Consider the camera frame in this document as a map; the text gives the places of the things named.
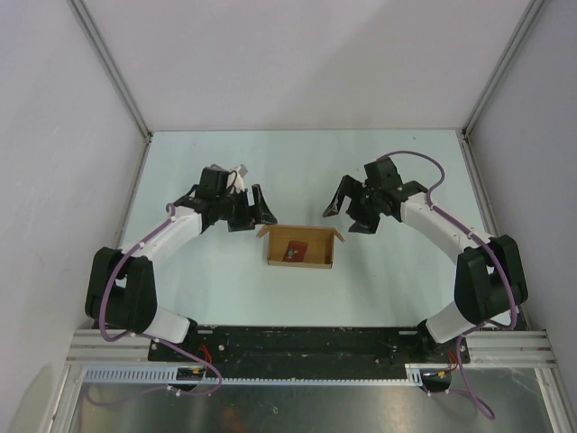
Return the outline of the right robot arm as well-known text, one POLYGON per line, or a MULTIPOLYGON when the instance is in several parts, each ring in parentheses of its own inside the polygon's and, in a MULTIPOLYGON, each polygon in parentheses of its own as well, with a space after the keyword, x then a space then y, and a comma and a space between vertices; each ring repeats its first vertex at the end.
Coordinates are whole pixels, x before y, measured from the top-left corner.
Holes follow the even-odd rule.
POLYGON ((457 220, 433 201, 431 189, 416 180, 403 181, 388 155, 365 164, 364 170, 364 181, 342 177, 324 217, 344 209, 353 220, 350 232, 366 235, 376 233, 381 217, 393 217, 424 235, 456 267, 453 301, 417 326, 417 354, 436 362, 447 353, 449 341, 493 324, 501 313, 510 315, 504 327, 515 328, 517 308, 528 298, 516 241, 457 220))

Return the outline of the brown cardboard paper box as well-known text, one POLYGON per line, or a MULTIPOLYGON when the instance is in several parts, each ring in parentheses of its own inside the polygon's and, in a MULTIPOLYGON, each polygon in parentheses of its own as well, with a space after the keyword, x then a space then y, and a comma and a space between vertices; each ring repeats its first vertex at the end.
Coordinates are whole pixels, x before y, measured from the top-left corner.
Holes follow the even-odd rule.
POLYGON ((336 228, 322 226, 264 226, 257 233, 268 237, 266 261, 271 266, 331 269, 335 241, 344 242, 336 228))

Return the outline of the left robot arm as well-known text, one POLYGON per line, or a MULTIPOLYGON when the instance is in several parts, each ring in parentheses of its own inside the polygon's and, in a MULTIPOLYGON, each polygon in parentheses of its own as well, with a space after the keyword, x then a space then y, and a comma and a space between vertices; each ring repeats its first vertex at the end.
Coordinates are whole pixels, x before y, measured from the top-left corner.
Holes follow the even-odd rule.
POLYGON ((166 219, 142 240, 130 247, 100 248, 87 287, 87 316, 126 334, 168 341, 167 348, 179 360, 193 358, 199 339, 188 331, 196 323, 159 306, 154 271, 219 221, 225 221, 230 232, 278 222, 261 186, 244 186, 246 173, 244 165, 230 170, 215 164, 205 167, 199 182, 166 205, 166 219))

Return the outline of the small red packet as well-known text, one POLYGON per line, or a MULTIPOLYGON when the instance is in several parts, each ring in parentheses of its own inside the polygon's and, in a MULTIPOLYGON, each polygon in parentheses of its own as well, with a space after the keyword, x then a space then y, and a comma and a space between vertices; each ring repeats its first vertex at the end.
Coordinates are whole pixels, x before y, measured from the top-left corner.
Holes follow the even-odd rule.
POLYGON ((302 263, 305 261, 308 243, 299 241, 289 241, 286 252, 283 256, 283 262, 302 263))

